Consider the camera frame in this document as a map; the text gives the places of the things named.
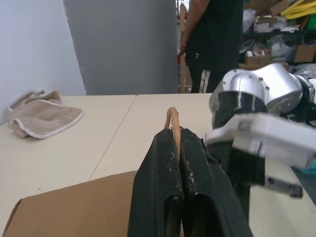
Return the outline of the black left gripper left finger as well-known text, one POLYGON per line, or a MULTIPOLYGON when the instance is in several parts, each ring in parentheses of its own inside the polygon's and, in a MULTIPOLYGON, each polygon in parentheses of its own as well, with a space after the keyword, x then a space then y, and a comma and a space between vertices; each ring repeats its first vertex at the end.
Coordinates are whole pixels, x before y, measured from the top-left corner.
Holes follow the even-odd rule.
POLYGON ((170 129, 156 134, 133 181, 127 237, 180 237, 183 188, 170 129))

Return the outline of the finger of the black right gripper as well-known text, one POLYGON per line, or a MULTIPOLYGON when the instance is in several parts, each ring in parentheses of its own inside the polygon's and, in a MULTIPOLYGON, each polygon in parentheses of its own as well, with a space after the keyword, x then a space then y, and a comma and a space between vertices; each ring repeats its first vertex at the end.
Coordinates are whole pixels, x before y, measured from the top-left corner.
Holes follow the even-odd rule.
POLYGON ((265 176, 264 187, 274 192, 286 194, 291 198, 303 197, 303 188, 301 185, 288 183, 271 176, 265 176))
POLYGON ((249 202, 250 202, 250 186, 233 182, 232 183, 235 194, 240 202, 240 206, 246 219, 249 218, 249 202))

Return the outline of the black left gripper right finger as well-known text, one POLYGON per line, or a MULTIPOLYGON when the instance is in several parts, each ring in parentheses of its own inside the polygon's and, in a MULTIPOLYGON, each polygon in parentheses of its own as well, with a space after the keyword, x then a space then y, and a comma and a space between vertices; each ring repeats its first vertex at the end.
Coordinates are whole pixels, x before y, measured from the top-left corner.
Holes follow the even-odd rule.
POLYGON ((231 182, 200 138, 181 129, 184 237, 253 237, 231 182))

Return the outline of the person's bare hand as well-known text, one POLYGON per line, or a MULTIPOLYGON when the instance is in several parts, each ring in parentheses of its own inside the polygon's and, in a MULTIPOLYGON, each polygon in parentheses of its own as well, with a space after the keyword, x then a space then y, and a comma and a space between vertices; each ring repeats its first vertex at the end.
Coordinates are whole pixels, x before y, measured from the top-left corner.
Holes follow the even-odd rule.
POLYGON ((180 52, 178 56, 182 56, 186 52, 186 47, 187 47, 187 37, 185 35, 182 35, 181 37, 181 44, 180 44, 180 52))

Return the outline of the flat cardboard box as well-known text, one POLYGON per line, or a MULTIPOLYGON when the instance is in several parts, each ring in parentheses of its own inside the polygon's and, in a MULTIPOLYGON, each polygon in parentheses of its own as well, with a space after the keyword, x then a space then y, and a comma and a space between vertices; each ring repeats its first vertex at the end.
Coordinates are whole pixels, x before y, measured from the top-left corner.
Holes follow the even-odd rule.
POLYGON ((269 64, 271 61, 270 55, 259 55, 259 56, 248 56, 245 55, 244 63, 248 65, 257 65, 257 66, 264 66, 269 64))

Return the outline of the wooden rack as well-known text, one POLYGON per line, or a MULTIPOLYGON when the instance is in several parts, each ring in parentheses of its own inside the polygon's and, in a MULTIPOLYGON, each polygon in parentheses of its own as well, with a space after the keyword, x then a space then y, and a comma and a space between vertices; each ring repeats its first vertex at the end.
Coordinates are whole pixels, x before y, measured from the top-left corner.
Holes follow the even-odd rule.
MULTIPOLYGON (((181 41, 181 37, 185 31, 185 23, 187 18, 187 9, 183 3, 180 3, 179 0, 176 0, 177 6, 177 26, 179 30, 179 39, 181 41)), ((178 64, 180 69, 180 85, 178 86, 180 89, 180 93, 185 93, 186 89, 189 89, 190 86, 187 85, 187 65, 186 65, 186 56, 184 53, 181 53, 181 43, 179 43, 179 53, 178 53, 178 64)))

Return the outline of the cluttered storage shelf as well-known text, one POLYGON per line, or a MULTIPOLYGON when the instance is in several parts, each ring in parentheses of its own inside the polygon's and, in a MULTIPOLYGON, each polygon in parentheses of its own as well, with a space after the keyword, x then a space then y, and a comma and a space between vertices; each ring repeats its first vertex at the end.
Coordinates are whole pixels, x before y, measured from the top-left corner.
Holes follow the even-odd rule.
POLYGON ((245 0, 239 67, 255 70, 264 66, 244 63, 245 55, 270 55, 272 63, 283 64, 291 73, 316 77, 316 53, 312 62, 294 63, 299 45, 316 46, 316 14, 287 20, 281 13, 297 0, 245 0))

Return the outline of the brown cardboard box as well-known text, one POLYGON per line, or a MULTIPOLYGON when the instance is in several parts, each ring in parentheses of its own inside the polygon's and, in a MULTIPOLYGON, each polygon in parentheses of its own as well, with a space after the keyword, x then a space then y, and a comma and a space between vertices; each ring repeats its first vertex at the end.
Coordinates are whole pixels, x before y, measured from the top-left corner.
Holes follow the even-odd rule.
POLYGON ((294 63, 312 62, 316 53, 316 46, 314 45, 299 45, 296 47, 293 54, 294 63))

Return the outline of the beige terry towel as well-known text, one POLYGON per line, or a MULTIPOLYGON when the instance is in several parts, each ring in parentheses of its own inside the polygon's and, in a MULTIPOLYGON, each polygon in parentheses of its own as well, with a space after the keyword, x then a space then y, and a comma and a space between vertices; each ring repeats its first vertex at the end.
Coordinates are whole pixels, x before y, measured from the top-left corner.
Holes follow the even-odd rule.
POLYGON ((79 108, 64 106, 56 90, 30 91, 7 108, 7 122, 22 138, 49 138, 76 124, 83 115, 79 108))

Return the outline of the person in black clothes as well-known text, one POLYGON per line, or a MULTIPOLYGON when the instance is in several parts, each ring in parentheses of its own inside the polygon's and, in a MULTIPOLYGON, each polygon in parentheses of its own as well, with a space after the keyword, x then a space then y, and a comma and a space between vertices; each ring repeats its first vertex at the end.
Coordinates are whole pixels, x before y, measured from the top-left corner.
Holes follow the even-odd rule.
POLYGON ((185 26, 192 93, 212 93, 238 67, 244 0, 191 0, 185 26))

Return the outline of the grey partition panel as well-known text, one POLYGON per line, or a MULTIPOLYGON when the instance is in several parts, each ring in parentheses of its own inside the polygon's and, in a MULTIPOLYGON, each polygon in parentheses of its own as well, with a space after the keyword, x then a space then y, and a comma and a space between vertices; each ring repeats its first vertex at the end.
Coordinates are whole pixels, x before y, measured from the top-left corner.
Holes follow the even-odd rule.
POLYGON ((175 0, 63 0, 87 95, 178 91, 175 0))

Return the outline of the yellow foam piece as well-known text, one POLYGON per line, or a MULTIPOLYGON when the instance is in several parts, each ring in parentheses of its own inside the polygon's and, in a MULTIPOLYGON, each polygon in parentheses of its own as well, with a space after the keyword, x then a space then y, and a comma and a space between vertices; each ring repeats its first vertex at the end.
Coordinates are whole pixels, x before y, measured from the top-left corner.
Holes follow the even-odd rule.
POLYGON ((297 0, 281 13, 287 20, 316 14, 316 0, 297 0))

